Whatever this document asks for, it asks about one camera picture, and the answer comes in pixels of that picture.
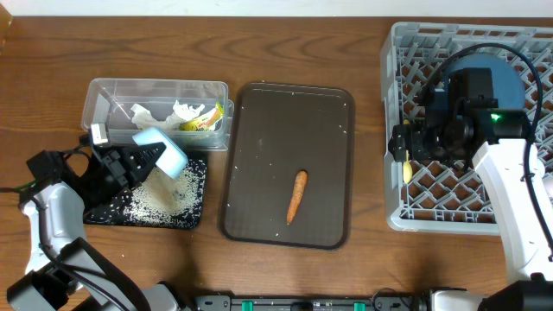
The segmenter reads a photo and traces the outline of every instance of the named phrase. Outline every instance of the plastic container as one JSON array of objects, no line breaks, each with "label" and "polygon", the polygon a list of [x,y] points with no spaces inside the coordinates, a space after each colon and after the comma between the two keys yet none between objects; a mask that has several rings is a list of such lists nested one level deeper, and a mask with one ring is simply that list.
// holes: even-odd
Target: plastic container
[{"label": "plastic container", "polygon": [[171,79],[94,79],[88,87],[82,128],[103,122],[112,144],[133,144],[132,136],[140,130],[131,122],[139,104],[163,121],[173,113],[176,100],[193,107],[204,105],[201,114],[210,111],[219,101],[223,118],[214,131],[165,130],[179,147],[189,150],[228,150],[232,127],[233,103],[228,99],[228,86],[223,82]]},{"label": "plastic container", "polygon": [[[537,127],[538,157],[553,171],[553,29],[534,27],[480,26],[461,24],[398,22],[393,25],[380,52],[381,99],[385,105],[386,143],[394,125],[404,119],[424,118],[417,92],[426,79],[451,54],[482,42],[497,42],[517,48],[541,73],[543,110]],[[511,53],[481,48],[511,64],[526,90],[529,119],[537,91],[528,67]],[[400,231],[498,235],[493,210],[478,175],[462,173],[438,162],[411,162],[409,184],[403,183],[402,163],[384,157],[386,219]]]}]

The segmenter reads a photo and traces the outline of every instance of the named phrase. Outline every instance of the dish rack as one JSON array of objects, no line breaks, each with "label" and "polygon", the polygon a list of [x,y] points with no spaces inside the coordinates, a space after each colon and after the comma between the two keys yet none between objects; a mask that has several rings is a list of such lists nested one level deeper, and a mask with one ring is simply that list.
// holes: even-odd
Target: dish rack
[{"label": "dish rack", "polygon": [[[417,93],[427,78],[450,55],[483,42],[502,43],[525,54],[540,72],[543,109],[537,127],[538,157],[545,165],[544,178],[553,178],[553,29],[482,26],[421,22],[393,25],[380,52],[381,99],[385,105],[386,150],[394,125],[404,119],[424,118]],[[530,69],[517,56],[499,48],[480,48],[520,74],[526,89],[524,108],[533,120],[536,83]],[[412,180],[404,184],[402,163],[384,157],[386,219],[399,231],[499,235],[493,209],[478,175],[439,162],[411,161]]]}]

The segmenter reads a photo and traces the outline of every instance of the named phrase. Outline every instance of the yellow wrapper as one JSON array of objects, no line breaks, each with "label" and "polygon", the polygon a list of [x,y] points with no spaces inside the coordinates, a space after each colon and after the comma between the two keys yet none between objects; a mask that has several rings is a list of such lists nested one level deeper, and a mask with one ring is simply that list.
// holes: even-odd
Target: yellow wrapper
[{"label": "yellow wrapper", "polygon": [[207,131],[223,118],[223,107],[220,102],[217,102],[215,108],[199,117],[192,119],[179,126],[180,130],[185,131]]}]

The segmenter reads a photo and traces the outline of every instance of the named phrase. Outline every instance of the carrot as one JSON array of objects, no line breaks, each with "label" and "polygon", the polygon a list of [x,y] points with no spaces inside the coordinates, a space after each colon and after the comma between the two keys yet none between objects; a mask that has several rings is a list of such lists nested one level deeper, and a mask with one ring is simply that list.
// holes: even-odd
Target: carrot
[{"label": "carrot", "polygon": [[302,202],[303,192],[305,186],[308,184],[308,172],[301,170],[296,175],[296,182],[294,183],[294,190],[292,191],[292,200],[290,200],[290,206],[288,207],[288,215],[286,216],[286,223],[289,225],[294,221],[300,202]]}]

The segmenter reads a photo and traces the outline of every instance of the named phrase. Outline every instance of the wood grain surface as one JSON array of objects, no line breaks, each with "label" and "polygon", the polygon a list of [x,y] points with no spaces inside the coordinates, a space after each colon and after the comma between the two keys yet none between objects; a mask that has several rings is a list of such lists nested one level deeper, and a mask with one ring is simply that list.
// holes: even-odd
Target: wood grain surface
[{"label": "wood grain surface", "polygon": [[[536,19],[418,19],[553,27]],[[161,280],[201,295],[368,296],[383,287],[505,286],[499,238],[394,232],[385,221],[385,114],[379,50],[397,18],[17,17],[0,56],[0,185],[31,180],[25,161],[77,145],[97,77],[225,81],[235,100],[252,81],[331,86],[356,103],[353,216],[338,251],[231,242],[216,223],[226,153],[209,155],[205,208],[193,231],[87,225],[89,242],[139,287]],[[73,157],[82,172],[85,161]],[[29,260],[29,222],[0,196],[0,309]],[[66,307],[82,301],[77,293]]]}]

